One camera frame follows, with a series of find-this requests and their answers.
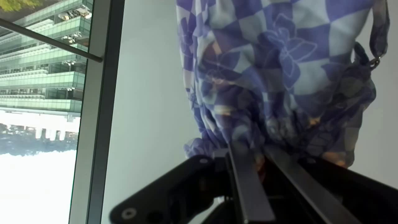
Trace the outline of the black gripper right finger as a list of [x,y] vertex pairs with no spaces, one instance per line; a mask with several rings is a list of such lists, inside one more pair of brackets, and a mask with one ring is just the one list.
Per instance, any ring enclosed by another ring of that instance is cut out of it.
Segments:
[[315,181],[298,161],[283,149],[267,145],[264,154],[324,224],[360,224],[332,192]]

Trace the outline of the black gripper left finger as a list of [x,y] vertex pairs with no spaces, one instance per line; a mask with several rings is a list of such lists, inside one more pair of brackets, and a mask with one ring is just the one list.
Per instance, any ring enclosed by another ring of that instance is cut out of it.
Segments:
[[276,220],[260,181],[251,150],[243,144],[228,148],[242,224],[267,224]]

